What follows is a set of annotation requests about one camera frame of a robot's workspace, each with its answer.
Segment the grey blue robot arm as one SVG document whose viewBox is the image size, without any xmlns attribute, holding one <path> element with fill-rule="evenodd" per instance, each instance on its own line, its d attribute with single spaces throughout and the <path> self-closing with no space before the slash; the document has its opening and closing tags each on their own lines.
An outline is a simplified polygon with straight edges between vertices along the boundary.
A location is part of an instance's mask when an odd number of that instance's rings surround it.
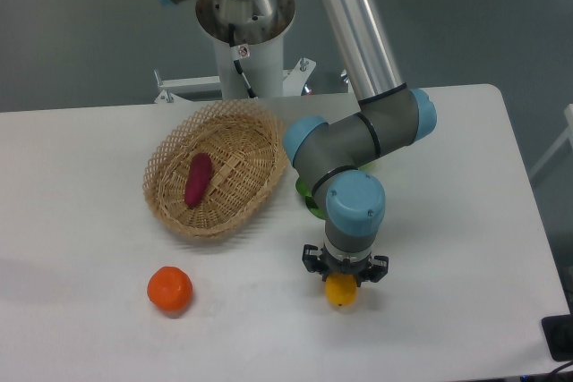
<svg viewBox="0 0 573 382">
<path fill-rule="evenodd" d="M 283 37 L 294 19 L 294 0 L 194 1 L 215 47 L 223 97 L 283 97 Z M 437 114 L 424 91 L 400 78 L 372 0 L 321 1 L 359 109 L 334 123 L 307 116 L 284 136 L 291 165 L 325 217 L 324 243 L 305 246 L 302 260 L 323 279 L 340 274 L 356 284 L 376 283 L 389 265 L 387 257 L 372 254 L 385 192 L 363 166 L 430 134 Z"/>
</svg>

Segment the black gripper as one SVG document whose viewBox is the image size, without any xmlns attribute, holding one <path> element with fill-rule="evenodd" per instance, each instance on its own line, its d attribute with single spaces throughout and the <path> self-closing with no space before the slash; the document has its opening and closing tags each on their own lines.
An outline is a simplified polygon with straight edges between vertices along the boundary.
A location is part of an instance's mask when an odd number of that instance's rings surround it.
<svg viewBox="0 0 573 382">
<path fill-rule="evenodd" d="M 363 283 L 378 283 L 389 272 L 389 258 L 387 256 L 367 254 L 362 259 L 345 256 L 337 258 L 326 247 L 305 244 L 302 262 L 309 273 L 318 274 L 325 282 L 332 273 L 353 275 L 358 286 Z"/>
</svg>

